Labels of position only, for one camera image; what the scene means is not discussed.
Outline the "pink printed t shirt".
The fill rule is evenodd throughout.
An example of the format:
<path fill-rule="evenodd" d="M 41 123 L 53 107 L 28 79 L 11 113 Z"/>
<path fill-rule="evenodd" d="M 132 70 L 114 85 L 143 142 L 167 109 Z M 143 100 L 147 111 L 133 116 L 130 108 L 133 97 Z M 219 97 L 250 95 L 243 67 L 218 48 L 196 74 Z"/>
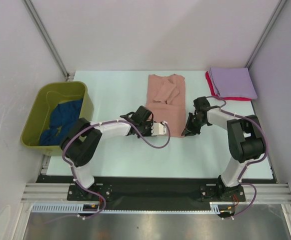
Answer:
<path fill-rule="evenodd" d="M 167 122 L 172 137 L 181 138 L 186 125 L 186 83 L 181 75 L 148 76 L 146 107 L 154 121 Z"/>

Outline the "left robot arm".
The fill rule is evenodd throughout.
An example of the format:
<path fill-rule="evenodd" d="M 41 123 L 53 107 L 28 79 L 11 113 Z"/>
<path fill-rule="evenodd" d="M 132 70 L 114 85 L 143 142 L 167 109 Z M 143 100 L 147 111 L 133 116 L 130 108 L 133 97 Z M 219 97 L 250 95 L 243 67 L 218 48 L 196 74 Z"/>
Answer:
<path fill-rule="evenodd" d="M 101 141 L 139 134 L 149 137 L 153 123 L 154 114 L 144 106 L 121 115 L 119 119 L 96 123 L 95 126 L 87 119 L 79 118 L 60 143 L 62 158 L 69 164 L 73 179 L 80 186 L 79 195 L 90 200 L 96 194 L 90 160 Z"/>

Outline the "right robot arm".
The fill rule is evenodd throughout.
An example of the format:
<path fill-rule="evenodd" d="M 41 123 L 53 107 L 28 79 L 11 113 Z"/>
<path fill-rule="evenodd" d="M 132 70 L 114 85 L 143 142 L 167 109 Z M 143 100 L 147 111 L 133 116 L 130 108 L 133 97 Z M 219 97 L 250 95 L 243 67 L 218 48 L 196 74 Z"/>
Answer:
<path fill-rule="evenodd" d="M 205 125 L 216 125 L 227 131 L 231 158 L 215 187 L 217 197 L 227 201 L 239 190 L 248 166 L 262 162 L 266 157 L 268 147 L 265 134 L 256 115 L 241 116 L 228 112 L 222 106 L 210 105 L 205 96 L 196 98 L 193 106 L 194 112 L 188 114 L 182 136 L 199 135 Z"/>

